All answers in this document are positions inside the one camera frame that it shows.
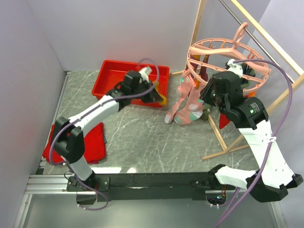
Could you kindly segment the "maroon hanging sock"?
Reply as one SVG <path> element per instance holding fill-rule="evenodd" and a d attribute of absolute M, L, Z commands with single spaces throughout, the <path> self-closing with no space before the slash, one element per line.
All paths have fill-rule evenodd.
<path fill-rule="evenodd" d="M 200 61 L 200 57 L 201 55 L 193 55 L 191 56 L 194 60 L 197 60 L 197 61 Z M 209 61 L 209 55 L 205 55 L 204 56 L 204 59 L 203 59 L 203 63 L 208 63 Z M 198 65 L 197 64 L 192 64 L 193 67 L 194 67 L 194 70 L 196 71 L 197 68 L 198 68 Z M 199 72 L 199 76 L 201 79 L 203 79 L 204 81 L 208 81 L 209 79 L 209 76 L 208 76 L 208 73 L 207 73 L 207 68 L 205 66 L 202 66 L 200 68 L 200 72 Z"/>

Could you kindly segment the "red hanging sock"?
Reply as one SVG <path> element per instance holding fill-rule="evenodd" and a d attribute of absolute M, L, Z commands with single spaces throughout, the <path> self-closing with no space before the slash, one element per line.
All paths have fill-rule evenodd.
<path fill-rule="evenodd" d="M 219 129 L 223 129 L 225 126 L 227 126 L 230 123 L 230 120 L 227 118 L 225 114 L 220 114 L 219 117 Z"/>

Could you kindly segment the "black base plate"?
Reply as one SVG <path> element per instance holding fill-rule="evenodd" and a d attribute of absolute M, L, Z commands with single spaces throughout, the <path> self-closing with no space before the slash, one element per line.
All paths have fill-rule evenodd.
<path fill-rule="evenodd" d="M 69 177 L 66 190 L 76 193 L 77 204 L 93 205 L 113 200 L 205 200 L 207 191 L 234 189 L 223 186 L 207 172 L 96 174 L 95 182 L 101 196 L 90 193 L 75 177 Z"/>

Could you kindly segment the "mustard yellow sock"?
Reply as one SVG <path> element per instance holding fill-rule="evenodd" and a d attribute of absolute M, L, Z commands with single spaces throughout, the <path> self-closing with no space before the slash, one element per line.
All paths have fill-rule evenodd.
<path fill-rule="evenodd" d="M 153 81 L 153 84 L 155 85 L 155 91 L 158 93 L 158 96 L 160 97 L 157 101 L 157 103 L 161 106 L 166 106 L 167 105 L 167 97 L 162 95 L 159 91 L 159 82 Z"/>

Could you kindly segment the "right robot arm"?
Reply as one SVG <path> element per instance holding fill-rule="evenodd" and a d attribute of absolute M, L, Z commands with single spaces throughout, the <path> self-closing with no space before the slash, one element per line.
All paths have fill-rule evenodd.
<path fill-rule="evenodd" d="M 246 171 L 217 165 L 209 171 L 209 186 L 215 190 L 231 185 L 249 190 L 259 202 L 280 201 L 288 189 L 303 183 L 285 159 L 272 135 L 268 113 L 256 97 L 244 97 L 240 77 L 231 72 L 215 73 L 200 93 L 201 99 L 226 116 L 245 137 L 259 166 L 258 171 Z"/>

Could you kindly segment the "olive green sock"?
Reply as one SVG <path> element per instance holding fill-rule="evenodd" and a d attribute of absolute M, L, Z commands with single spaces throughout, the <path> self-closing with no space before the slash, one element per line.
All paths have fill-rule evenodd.
<path fill-rule="evenodd" d="M 211 105 L 207 104 L 207 103 L 203 103 L 203 110 L 202 110 L 202 115 L 200 117 L 200 119 L 202 120 L 208 120 L 208 117 L 211 113 L 211 110 L 212 110 L 212 107 Z"/>

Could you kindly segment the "red folded cloth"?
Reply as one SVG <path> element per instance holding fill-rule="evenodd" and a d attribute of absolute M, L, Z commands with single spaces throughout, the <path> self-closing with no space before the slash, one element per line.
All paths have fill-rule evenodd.
<path fill-rule="evenodd" d="M 51 146 L 51 138 L 54 131 L 54 124 L 51 126 L 50 136 L 48 138 L 48 142 L 44 151 L 42 153 L 42 157 L 46 159 L 49 163 L 49 150 Z M 85 152 L 84 157 L 89 164 L 98 164 L 98 162 L 106 157 L 106 145 L 105 145 L 105 137 L 104 137 L 104 124 L 101 122 L 94 129 L 92 129 L 85 137 Z M 53 162 L 59 163 L 64 160 L 53 151 L 52 154 Z"/>

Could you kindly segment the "wooden drying rack frame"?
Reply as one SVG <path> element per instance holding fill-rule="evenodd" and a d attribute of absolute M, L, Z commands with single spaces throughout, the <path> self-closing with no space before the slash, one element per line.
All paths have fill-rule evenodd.
<path fill-rule="evenodd" d="M 266 60 L 250 60 L 245 59 L 245 62 L 260 62 Z M 230 71 L 221 71 L 214 76 L 214 88 L 217 98 L 219 111 L 225 114 L 227 118 L 235 124 L 237 128 L 250 127 L 256 129 L 256 121 L 268 119 L 268 115 L 281 103 L 287 95 L 291 95 L 291 91 L 284 91 L 268 108 L 262 106 L 261 101 L 255 97 L 244 97 L 241 90 L 241 78 Z M 292 82 L 292 88 L 296 90 L 304 82 L 304 73 L 297 80 Z"/>

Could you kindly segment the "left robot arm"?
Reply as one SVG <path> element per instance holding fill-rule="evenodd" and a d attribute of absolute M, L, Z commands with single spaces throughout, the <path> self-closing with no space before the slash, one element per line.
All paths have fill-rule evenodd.
<path fill-rule="evenodd" d="M 134 99 L 143 103 L 162 102 L 156 83 L 149 79 L 152 69 L 145 66 L 139 71 L 128 71 L 122 82 L 115 85 L 98 102 L 68 119 L 60 117 L 54 125 L 50 143 L 49 162 L 53 163 L 53 152 L 64 159 L 85 191 L 95 190 L 95 173 L 84 157 L 85 137 L 107 117 L 130 105 Z"/>

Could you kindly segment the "pink patterned sock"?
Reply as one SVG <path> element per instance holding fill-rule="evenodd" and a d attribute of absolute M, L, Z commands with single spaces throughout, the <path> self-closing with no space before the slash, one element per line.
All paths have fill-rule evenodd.
<path fill-rule="evenodd" d="M 204 85 L 200 85 L 198 89 L 195 85 L 192 87 L 185 107 L 174 116 L 174 121 L 177 124 L 188 125 L 202 116 L 204 103 L 200 99 L 200 92 L 204 87 Z"/>
<path fill-rule="evenodd" d="M 177 101 L 171 107 L 171 109 L 167 112 L 165 116 L 165 123 L 170 124 L 174 117 L 177 117 L 177 111 L 181 105 L 181 103 L 187 98 L 188 94 L 190 93 L 192 86 L 193 86 L 193 79 L 189 75 L 188 71 L 184 70 L 180 77 L 179 85 L 177 87 Z"/>

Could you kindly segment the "pink round sock hanger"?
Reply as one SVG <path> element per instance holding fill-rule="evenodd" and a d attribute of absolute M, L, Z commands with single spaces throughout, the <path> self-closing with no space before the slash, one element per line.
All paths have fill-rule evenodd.
<path fill-rule="evenodd" d="M 225 63 L 230 59 L 240 60 L 246 72 L 243 78 L 249 81 L 249 87 L 244 90 L 245 94 L 250 94 L 260 89 L 268 80 L 271 69 L 267 63 L 245 62 L 245 59 L 262 60 L 263 57 L 253 48 L 242 43 L 248 23 L 242 23 L 237 29 L 232 39 L 228 38 L 206 38 L 192 44 L 187 52 L 186 64 L 189 72 L 203 85 L 207 82 L 200 78 L 198 68 L 206 67 L 210 72 L 216 73 L 226 71 Z M 191 56 L 201 55 L 200 61 L 194 60 Z M 205 55 L 209 55 L 208 63 L 203 63 Z M 197 64 L 195 71 L 192 64 Z"/>

